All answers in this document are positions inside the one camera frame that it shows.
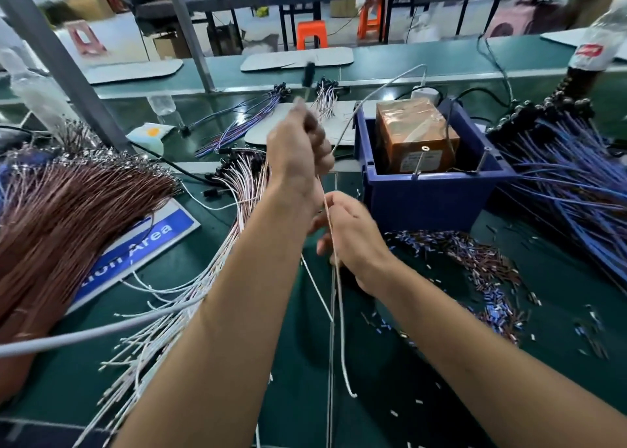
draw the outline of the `sign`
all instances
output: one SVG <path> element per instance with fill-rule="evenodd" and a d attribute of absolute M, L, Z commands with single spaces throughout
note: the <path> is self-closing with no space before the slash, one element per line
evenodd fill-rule
<path fill-rule="evenodd" d="M 141 268 L 199 226 L 183 206 L 170 199 L 154 217 L 138 222 L 106 249 L 81 284 L 66 314 Z"/>

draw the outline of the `bottle label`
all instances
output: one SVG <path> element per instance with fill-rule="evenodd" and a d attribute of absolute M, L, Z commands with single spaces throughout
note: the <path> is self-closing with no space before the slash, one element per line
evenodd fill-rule
<path fill-rule="evenodd" d="M 621 43 L 609 45 L 584 43 L 577 47 L 568 66 L 587 71 L 607 70 L 620 46 Z"/>

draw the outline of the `metal pole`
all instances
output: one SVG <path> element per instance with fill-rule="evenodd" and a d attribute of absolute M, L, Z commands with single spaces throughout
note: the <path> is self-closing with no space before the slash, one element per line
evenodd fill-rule
<path fill-rule="evenodd" d="M 35 3 L 32 0 L 0 0 L 0 8 L 50 70 L 78 114 L 102 142 L 119 151 L 134 152 L 118 123 L 100 101 L 96 91 L 51 30 Z"/>
<path fill-rule="evenodd" d="M 198 74 L 200 75 L 202 86 L 207 93 L 211 93 L 215 90 L 215 86 L 213 85 L 213 80 L 211 79 L 211 75 L 209 74 L 209 67 L 207 66 L 207 61 L 205 60 L 202 53 L 202 48 L 200 48 L 200 42 L 198 41 L 198 37 L 196 36 L 194 24 L 192 24 L 192 19 L 189 16 L 187 4 L 185 3 L 185 0 L 171 1 L 172 6 L 174 7 L 174 11 L 176 12 L 176 17 L 179 20 L 179 24 L 181 25 L 181 30 L 183 30 L 183 36 L 185 37 L 185 41 L 187 42 L 187 47 L 192 54 L 194 63 L 196 64 L 196 69 L 198 70 Z"/>

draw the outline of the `box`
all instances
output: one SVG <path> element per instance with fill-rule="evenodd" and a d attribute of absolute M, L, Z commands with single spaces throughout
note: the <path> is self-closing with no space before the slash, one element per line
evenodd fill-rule
<path fill-rule="evenodd" d="M 357 15 L 355 0 L 331 0 L 331 17 L 349 18 Z"/>
<path fill-rule="evenodd" d="M 115 16 L 106 0 L 63 0 L 77 19 L 88 22 L 106 20 Z"/>
<path fill-rule="evenodd" d="M 517 178 L 458 103 L 446 99 L 438 107 L 458 133 L 455 167 L 470 172 L 385 175 L 374 162 L 375 121 L 364 111 L 355 117 L 355 158 L 362 166 L 363 201 L 382 232 L 398 230 L 469 231 L 497 185 Z"/>
<path fill-rule="evenodd" d="M 192 58 L 183 34 L 168 33 L 153 39 L 157 53 L 161 59 L 168 58 Z"/>
<path fill-rule="evenodd" d="M 455 163 L 459 136 L 427 98 L 377 103 L 381 169 L 388 174 L 445 172 Z"/>

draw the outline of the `white mat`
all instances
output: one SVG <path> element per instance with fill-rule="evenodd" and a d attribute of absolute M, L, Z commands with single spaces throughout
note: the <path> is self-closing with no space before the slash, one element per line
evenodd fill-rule
<path fill-rule="evenodd" d="M 262 71 L 275 68 L 304 68 L 308 61 L 316 66 L 340 66 L 353 62 L 351 48 L 333 47 L 313 50 L 279 51 L 251 55 L 239 67 L 240 71 Z"/>
<path fill-rule="evenodd" d="M 183 66 L 183 60 L 145 61 L 144 63 L 121 63 L 94 66 L 85 70 L 91 85 L 128 81 L 130 79 L 159 78 L 173 75 Z"/>
<path fill-rule="evenodd" d="M 558 43 L 563 43 L 565 45 L 570 46 L 579 46 L 583 41 L 584 32 L 586 29 L 584 28 L 576 28 L 572 30 L 564 30 L 562 32 L 550 32 L 543 33 L 540 37 L 551 40 Z M 627 41 L 623 42 L 621 48 L 618 49 L 618 53 L 616 53 L 616 57 L 627 60 Z"/>
<path fill-rule="evenodd" d="M 313 103 L 307 103 L 307 106 L 311 107 L 312 104 Z M 325 119 L 321 123 L 327 134 L 327 139 L 332 145 L 335 145 L 342 134 L 344 127 L 346 127 L 346 123 L 348 123 L 351 119 L 354 107 L 355 101 L 338 101 L 335 104 L 335 115 L 329 119 Z M 244 140 L 250 144 L 265 145 L 266 138 L 270 134 L 270 131 L 272 131 L 280 120 L 285 118 L 291 108 L 291 103 L 279 103 L 270 116 L 256 124 L 250 131 L 247 132 Z M 342 137 L 340 145 L 354 144 L 355 130 L 352 125 L 350 125 L 346 130 L 344 137 Z"/>

